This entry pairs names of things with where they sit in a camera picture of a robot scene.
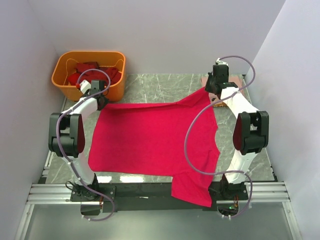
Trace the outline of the bright pink t-shirt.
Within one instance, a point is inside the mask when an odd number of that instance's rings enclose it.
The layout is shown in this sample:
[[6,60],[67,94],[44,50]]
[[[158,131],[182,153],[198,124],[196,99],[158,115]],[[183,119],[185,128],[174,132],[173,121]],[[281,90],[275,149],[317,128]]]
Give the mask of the bright pink t-shirt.
[[201,88],[177,102],[108,104],[93,132],[89,167],[94,172],[169,176],[174,198],[209,207],[220,155],[209,103]]

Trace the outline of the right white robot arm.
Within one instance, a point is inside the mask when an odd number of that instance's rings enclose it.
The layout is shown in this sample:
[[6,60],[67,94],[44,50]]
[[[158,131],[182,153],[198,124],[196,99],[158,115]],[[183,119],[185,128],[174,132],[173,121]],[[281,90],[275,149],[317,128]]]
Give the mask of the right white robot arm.
[[232,136],[235,151],[219,187],[221,197],[230,200],[244,192],[245,173],[257,154],[268,145],[269,114],[254,107],[236,83],[229,81],[226,63],[213,65],[204,89],[222,100],[236,117]]

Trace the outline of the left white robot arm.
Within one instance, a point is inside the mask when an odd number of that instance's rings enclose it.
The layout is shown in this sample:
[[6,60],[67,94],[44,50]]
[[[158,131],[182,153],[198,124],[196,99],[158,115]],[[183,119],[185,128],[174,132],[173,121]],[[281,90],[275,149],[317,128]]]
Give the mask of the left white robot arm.
[[82,97],[67,110],[52,113],[49,118],[49,150],[66,162],[75,180],[73,191],[82,193],[88,201],[99,197],[100,188],[84,154],[84,121],[108,104],[105,93],[109,92],[110,84],[102,80],[83,81],[80,84],[84,90]]

